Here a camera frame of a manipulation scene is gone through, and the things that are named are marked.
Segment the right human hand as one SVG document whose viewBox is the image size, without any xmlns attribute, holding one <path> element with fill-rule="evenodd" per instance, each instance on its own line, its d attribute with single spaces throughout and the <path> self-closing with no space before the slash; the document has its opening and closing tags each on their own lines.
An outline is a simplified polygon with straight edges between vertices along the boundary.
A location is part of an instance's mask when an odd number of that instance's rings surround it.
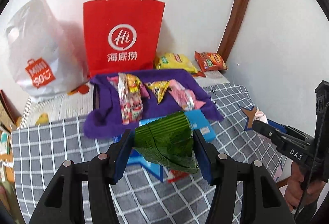
<svg viewBox="0 0 329 224">
<path fill-rule="evenodd" d="M 304 181 L 304 175 L 299 169 L 299 166 L 296 162 L 292 162 L 291 164 L 291 177 L 288 179 L 287 189 L 284 193 L 284 199 L 288 205 L 290 211 L 293 211 L 297 208 L 303 194 L 303 190 L 301 189 L 301 183 Z M 305 196 L 305 204 L 311 204 L 315 202 L 316 199 L 319 198 L 324 186 L 325 182 L 321 180 L 316 180 L 312 182 L 307 189 Z"/>
</svg>

